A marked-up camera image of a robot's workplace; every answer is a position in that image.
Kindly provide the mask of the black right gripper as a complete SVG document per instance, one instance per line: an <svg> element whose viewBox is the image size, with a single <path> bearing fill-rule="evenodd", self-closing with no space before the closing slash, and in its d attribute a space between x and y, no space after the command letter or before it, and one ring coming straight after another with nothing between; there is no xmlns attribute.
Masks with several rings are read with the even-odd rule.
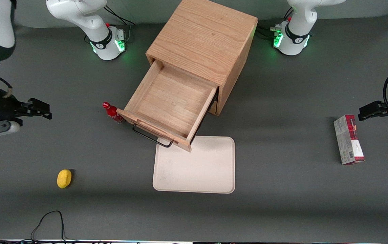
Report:
<svg viewBox="0 0 388 244"><path fill-rule="evenodd" d="M4 98L0 96L0 121L13 121L22 125L20 117L43 117L52 120L50 105L35 98L28 100L28 108L24 106L16 97Z"/></svg>

